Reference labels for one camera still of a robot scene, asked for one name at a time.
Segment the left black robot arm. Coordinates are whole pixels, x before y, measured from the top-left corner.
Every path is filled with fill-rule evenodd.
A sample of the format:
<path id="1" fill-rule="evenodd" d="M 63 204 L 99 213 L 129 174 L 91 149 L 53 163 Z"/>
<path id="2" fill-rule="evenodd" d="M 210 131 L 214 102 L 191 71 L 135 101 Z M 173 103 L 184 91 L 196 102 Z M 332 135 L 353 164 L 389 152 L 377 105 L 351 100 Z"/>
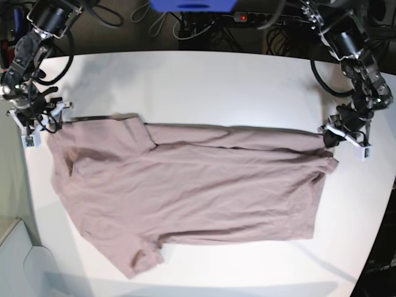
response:
<path id="1" fill-rule="evenodd" d="M 366 44 L 369 36 L 355 16 L 355 5 L 354 1 L 297 2 L 312 30 L 340 63 L 343 75 L 353 86 L 346 92 L 331 89 L 320 77 L 315 60 L 310 59 L 312 73 L 322 88 L 334 97 L 351 100 L 347 105 L 338 105 L 336 114 L 321 126 L 327 148 L 334 148 L 343 141 L 359 148 L 369 146 L 374 113 L 389 108 L 394 102 L 392 91 Z"/>

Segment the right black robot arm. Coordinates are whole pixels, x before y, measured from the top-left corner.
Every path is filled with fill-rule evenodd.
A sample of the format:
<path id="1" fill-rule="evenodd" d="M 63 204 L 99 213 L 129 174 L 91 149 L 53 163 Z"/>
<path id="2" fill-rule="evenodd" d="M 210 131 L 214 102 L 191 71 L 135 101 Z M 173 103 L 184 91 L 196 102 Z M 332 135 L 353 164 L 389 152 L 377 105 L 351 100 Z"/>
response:
<path id="1" fill-rule="evenodd" d="M 74 37 L 71 27 L 84 12 L 108 28 L 119 28 L 124 17 L 100 5 L 99 1 L 37 1 L 27 14 L 31 29 L 14 48 L 14 58 L 1 76 L 1 98 L 13 104 L 7 113 L 19 126 L 30 146 L 42 130 L 51 134 L 61 128 L 60 114 L 65 107 L 60 97 L 46 101 L 57 92 L 61 80 L 74 60 Z M 45 80 L 40 65 L 54 49 L 56 39 L 67 38 L 69 57 L 65 68 L 52 80 Z"/>

